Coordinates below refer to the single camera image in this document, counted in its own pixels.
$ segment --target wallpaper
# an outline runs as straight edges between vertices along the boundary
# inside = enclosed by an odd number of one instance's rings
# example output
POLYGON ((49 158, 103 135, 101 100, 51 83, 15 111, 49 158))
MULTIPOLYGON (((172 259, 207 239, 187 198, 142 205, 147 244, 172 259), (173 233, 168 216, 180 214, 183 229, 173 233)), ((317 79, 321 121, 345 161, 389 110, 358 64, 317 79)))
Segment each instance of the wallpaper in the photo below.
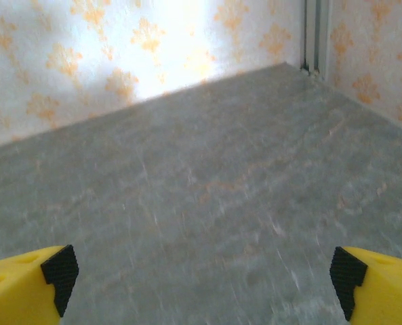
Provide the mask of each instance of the wallpaper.
POLYGON ((0 0, 0 145, 300 65, 301 0, 0 0))
POLYGON ((402 124, 402 0, 334 0, 327 80, 402 124))

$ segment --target gray marble floor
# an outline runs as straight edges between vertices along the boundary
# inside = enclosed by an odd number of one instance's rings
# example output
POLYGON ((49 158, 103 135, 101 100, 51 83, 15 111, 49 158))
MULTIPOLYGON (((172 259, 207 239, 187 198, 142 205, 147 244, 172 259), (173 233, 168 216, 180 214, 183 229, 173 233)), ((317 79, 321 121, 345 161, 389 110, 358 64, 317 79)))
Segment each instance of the gray marble floor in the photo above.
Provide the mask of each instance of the gray marble floor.
POLYGON ((402 258, 402 130, 280 65, 0 148, 0 258, 54 244, 64 324, 345 324, 335 246, 402 258))

